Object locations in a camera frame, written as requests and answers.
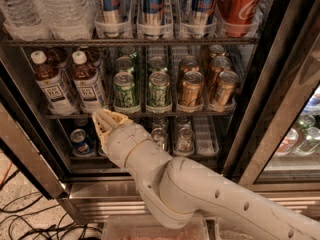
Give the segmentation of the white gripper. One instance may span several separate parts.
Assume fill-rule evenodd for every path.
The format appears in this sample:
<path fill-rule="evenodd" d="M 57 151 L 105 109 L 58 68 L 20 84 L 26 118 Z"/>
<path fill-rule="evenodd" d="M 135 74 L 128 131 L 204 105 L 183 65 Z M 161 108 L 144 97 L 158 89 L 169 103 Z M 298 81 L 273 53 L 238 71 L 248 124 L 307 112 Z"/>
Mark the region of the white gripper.
<path fill-rule="evenodd" d="M 131 154 L 150 155 L 157 149 L 145 128 L 132 123 L 122 113 L 104 109 L 102 117 L 95 111 L 92 113 L 92 120 L 103 151 L 120 168 L 126 168 L 126 161 Z"/>

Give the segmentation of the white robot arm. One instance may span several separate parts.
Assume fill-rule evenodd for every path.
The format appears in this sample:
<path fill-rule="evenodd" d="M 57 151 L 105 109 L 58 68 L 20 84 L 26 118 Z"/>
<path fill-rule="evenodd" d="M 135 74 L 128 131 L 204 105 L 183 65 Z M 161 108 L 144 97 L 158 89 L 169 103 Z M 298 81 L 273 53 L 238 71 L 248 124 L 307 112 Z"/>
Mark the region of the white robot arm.
<path fill-rule="evenodd" d="M 256 240 L 320 240 L 320 224 L 187 157 L 162 150 L 145 128 L 108 109 L 92 113 L 102 150 L 133 177 L 152 215 L 179 229 L 197 211 L 220 217 Z"/>

